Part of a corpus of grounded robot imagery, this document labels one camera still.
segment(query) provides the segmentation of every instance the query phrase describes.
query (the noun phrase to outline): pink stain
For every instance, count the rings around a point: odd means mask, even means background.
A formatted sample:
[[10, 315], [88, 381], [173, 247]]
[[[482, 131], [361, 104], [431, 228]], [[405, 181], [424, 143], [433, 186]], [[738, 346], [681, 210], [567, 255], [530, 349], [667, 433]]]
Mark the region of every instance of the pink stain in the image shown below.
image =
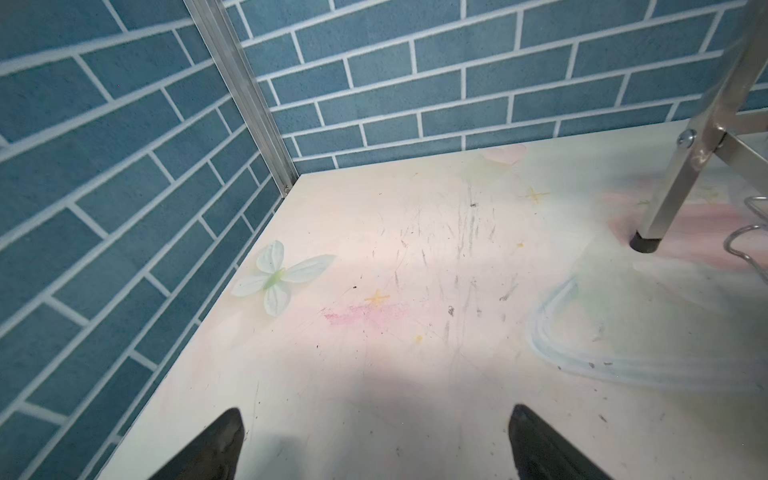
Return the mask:
[[368, 304], [350, 306], [342, 313], [335, 313], [328, 309], [323, 309], [322, 313], [328, 319], [328, 322], [334, 326], [352, 325], [354, 323], [368, 323], [378, 326], [402, 318], [406, 313], [406, 308], [397, 303], [381, 306]]

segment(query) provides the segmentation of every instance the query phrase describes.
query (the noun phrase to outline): metal stand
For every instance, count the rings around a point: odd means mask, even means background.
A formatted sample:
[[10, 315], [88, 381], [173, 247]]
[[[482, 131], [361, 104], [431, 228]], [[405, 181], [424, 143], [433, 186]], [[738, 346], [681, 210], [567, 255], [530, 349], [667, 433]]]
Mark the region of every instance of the metal stand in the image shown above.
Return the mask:
[[768, 112], [736, 115], [768, 61], [768, 1], [750, 0], [744, 10], [744, 25], [723, 53], [720, 78], [677, 138], [670, 166], [630, 241], [638, 252], [656, 251], [712, 154], [768, 194], [768, 161], [737, 137], [768, 131]]

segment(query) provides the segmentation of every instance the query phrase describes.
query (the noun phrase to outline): metal rack leg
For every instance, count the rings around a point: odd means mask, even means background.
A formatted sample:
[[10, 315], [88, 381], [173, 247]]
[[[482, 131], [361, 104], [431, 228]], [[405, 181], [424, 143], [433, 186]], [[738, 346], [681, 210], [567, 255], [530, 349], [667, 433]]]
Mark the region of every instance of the metal rack leg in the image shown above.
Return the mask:
[[630, 246], [638, 252], [656, 251], [763, 71], [768, 60], [768, 2], [750, 0], [743, 21], [738, 36], [723, 54], [719, 80], [703, 96], [700, 113], [690, 119], [678, 137], [664, 179], [630, 240]]

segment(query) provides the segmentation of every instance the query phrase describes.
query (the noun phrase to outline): white flower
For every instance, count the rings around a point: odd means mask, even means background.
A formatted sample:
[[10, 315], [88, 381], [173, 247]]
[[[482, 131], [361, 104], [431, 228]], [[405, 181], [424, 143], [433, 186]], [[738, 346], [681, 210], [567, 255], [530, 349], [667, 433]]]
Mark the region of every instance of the white flower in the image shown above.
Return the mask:
[[264, 309], [267, 314], [278, 316], [290, 302], [288, 283], [304, 283], [316, 279], [336, 258], [333, 255], [320, 255], [299, 262], [286, 270], [281, 268], [284, 250], [281, 242], [275, 240], [270, 243], [256, 259], [256, 266], [261, 271], [239, 280], [232, 289], [232, 294], [248, 296], [264, 290]]

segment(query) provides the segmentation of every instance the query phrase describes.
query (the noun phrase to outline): blue brick tile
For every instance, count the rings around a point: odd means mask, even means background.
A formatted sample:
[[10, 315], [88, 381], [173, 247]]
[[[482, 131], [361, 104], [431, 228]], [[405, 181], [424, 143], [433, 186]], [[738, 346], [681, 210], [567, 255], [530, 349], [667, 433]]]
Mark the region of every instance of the blue brick tile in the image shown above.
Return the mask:
[[107, 464], [107, 460], [112, 456], [112, 452], [117, 448], [117, 443], [110, 443], [107, 446], [107, 449], [104, 450], [104, 453], [101, 454], [101, 457], [96, 461], [93, 469], [91, 470], [91, 473], [88, 474], [87, 477], [85, 477], [85, 480], [96, 480], [96, 477], [98, 477], [98, 474], [101, 472], [101, 469], [104, 467], [104, 465]]
[[324, 170], [333, 170], [336, 166], [333, 165], [333, 159], [331, 157], [314, 158], [312, 160], [297, 161], [294, 163], [296, 171], [299, 175], [311, 174], [313, 172], [321, 172]]
[[308, 70], [273, 78], [277, 97], [281, 102], [304, 100], [319, 97], [334, 91], [346, 90], [349, 82], [346, 79], [344, 64], [339, 60]]
[[349, 72], [356, 87], [410, 75], [411, 49], [401, 43], [350, 57]]
[[570, 54], [560, 47], [467, 68], [467, 97], [563, 80]]
[[454, 22], [458, 14], [455, 1], [392, 0], [303, 28], [296, 36], [304, 59], [312, 61]]
[[246, 128], [226, 147], [210, 159], [224, 182], [227, 182], [257, 152], [253, 137]]
[[240, 115], [240, 111], [237, 110], [235, 100], [232, 100], [231, 98], [219, 106], [219, 111], [232, 131], [235, 131], [240, 125], [245, 123], [243, 116]]
[[415, 115], [389, 118], [364, 124], [368, 145], [388, 144], [419, 136], [419, 122]]
[[647, 2], [638, 0], [562, 0], [525, 11], [522, 47], [639, 22]]
[[462, 139], [460, 137], [451, 137], [443, 140], [423, 141], [417, 144], [400, 145], [398, 147], [387, 147], [378, 150], [339, 155], [336, 157], [336, 162], [339, 164], [339, 168], [347, 168], [358, 165], [379, 164], [387, 161], [402, 160], [403, 158], [447, 154], [448, 152], [460, 151], [461, 149]]
[[683, 120], [684, 118], [691, 118], [695, 114], [699, 113], [699, 106], [701, 100], [688, 100], [682, 101], [677, 106], [677, 110], [674, 112], [672, 120]]
[[83, 60], [114, 98], [190, 66], [170, 32], [93, 51], [83, 55]]
[[256, 182], [250, 172], [245, 170], [203, 214], [206, 223], [216, 235], [227, 228], [228, 223], [243, 208], [250, 196], [256, 193], [256, 188]]
[[79, 477], [151, 374], [135, 360], [126, 359], [31, 478], [75, 480]]
[[742, 25], [744, 8], [732, 8], [723, 13], [720, 23], [717, 24], [717, 30], [710, 39], [707, 46], [708, 51], [722, 50], [728, 46], [728, 42], [733, 36], [733, 32]]
[[185, 128], [154, 153], [173, 178], [178, 178], [229, 137], [219, 114], [209, 114]]
[[219, 190], [204, 165], [54, 295], [87, 318], [95, 316]]
[[202, 312], [200, 312], [200, 315], [197, 317], [200, 318], [200, 320], [205, 319], [205, 317], [208, 315], [208, 312], [210, 312], [210, 309], [214, 307], [216, 304], [216, 300], [219, 299], [221, 296], [221, 293], [224, 291], [224, 289], [227, 288], [227, 284], [232, 280], [232, 277], [234, 276], [236, 270], [233, 268], [230, 270], [230, 272], [227, 274], [227, 278], [224, 279], [224, 281], [219, 285], [219, 288], [216, 289], [216, 292], [214, 293], [214, 296], [210, 298], [210, 302], [205, 306]]
[[274, 180], [270, 180], [245, 210], [245, 218], [248, 219], [253, 228], [256, 228], [261, 220], [264, 220], [278, 198], [280, 198], [280, 190], [278, 190]]
[[587, 134], [593, 131], [660, 123], [667, 117], [670, 107], [671, 105], [660, 105], [657, 107], [638, 108], [637, 110], [563, 120], [560, 123], [559, 136], [566, 137], [568, 135]]
[[0, 409], [79, 332], [80, 326], [42, 304], [0, 338]]
[[296, 147], [293, 146], [293, 140], [290, 138], [284, 138], [283, 143], [285, 143], [286, 150], [288, 150], [288, 155], [290, 155], [291, 158], [296, 158], [299, 156], [298, 152], [296, 152]]
[[416, 40], [419, 71], [514, 50], [516, 18], [505, 15]]
[[699, 51], [713, 17], [685, 18], [584, 41], [578, 46], [574, 77], [693, 55]]
[[267, 107], [276, 107], [277, 101], [275, 101], [275, 96], [272, 95], [272, 89], [270, 88], [269, 82], [266, 80], [260, 81], [259, 89], [261, 90], [261, 94], [264, 96], [264, 101], [266, 102]]
[[78, 200], [78, 206], [107, 232], [114, 232], [168, 185], [152, 159], [142, 157]]
[[515, 95], [513, 121], [613, 107], [621, 77], [586, 81], [580, 84]]
[[156, 92], [0, 164], [0, 234], [69, 194], [174, 125]]
[[245, 29], [245, 25], [243, 25], [243, 19], [240, 18], [240, 13], [237, 11], [237, 7], [233, 5], [227, 8], [227, 15], [230, 16], [230, 21], [235, 29], [237, 39], [240, 41], [247, 40], [248, 31]]
[[0, 77], [0, 134], [16, 141], [104, 102], [71, 58], [22, 70]]
[[118, 33], [101, 0], [6, 2], [0, 14], [0, 60]]
[[21, 475], [58, 428], [22, 413], [12, 413], [0, 425], [0, 478]]
[[263, 35], [330, 11], [327, 0], [248, 0], [241, 6], [254, 35]]
[[505, 130], [489, 131], [482, 134], [467, 135], [467, 150], [473, 148], [496, 147], [497, 145], [518, 144], [524, 141], [544, 140], [552, 138], [554, 122], [527, 125], [525, 127], [507, 128]]
[[149, 282], [140, 281], [29, 396], [29, 401], [71, 414], [164, 300]]
[[467, 0], [467, 16], [480, 15], [499, 8], [517, 5], [527, 0]]
[[299, 55], [290, 34], [246, 47], [245, 55], [256, 75], [265, 75], [299, 64]]
[[203, 37], [200, 36], [196, 26], [182, 27], [176, 30], [176, 32], [179, 34], [179, 38], [181, 38], [181, 42], [187, 49], [187, 53], [192, 57], [193, 62], [200, 63], [210, 58], [208, 47], [205, 46]]
[[128, 30], [189, 18], [184, 0], [111, 0]]
[[509, 100], [504, 97], [426, 111], [422, 114], [422, 129], [429, 136], [500, 125], [507, 120], [508, 105]]
[[719, 58], [639, 71], [629, 77], [622, 104], [699, 94], [717, 78]]
[[321, 101], [320, 110], [326, 124], [337, 124], [357, 118], [391, 114], [397, 111], [456, 101], [460, 98], [461, 74], [458, 71], [450, 71], [432, 77]]
[[155, 363], [162, 361], [249, 238], [250, 230], [238, 220], [149, 329], [136, 351]]
[[721, 3], [723, 0], [659, 0], [654, 9], [654, 17], [678, 13], [692, 8], [706, 7]]
[[0, 251], [0, 324], [100, 241], [63, 210]]
[[259, 184], [264, 183], [266, 178], [270, 174], [270, 169], [267, 168], [266, 163], [264, 163], [264, 159], [259, 154], [256, 157], [256, 160], [253, 161], [253, 163], [250, 165], [250, 169], [253, 170], [253, 174], [256, 175], [256, 179], [259, 181]]
[[281, 134], [289, 134], [294, 131], [309, 130], [320, 126], [317, 110], [314, 105], [300, 105], [272, 112], [277, 128]]
[[203, 110], [229, 92], [216, 65], [168, 85], [166, 91], [184, 118]]
[[362, 135], [360, 127], [352, 126], [299, 135], [296, 142], [302, 154], [316, 155], [362, 147]]
[[214, 239], [200, 222], [193, 223], [192, 227], [152, 268], [152, 275], [167, 289], [173, 291], [213, 242]]

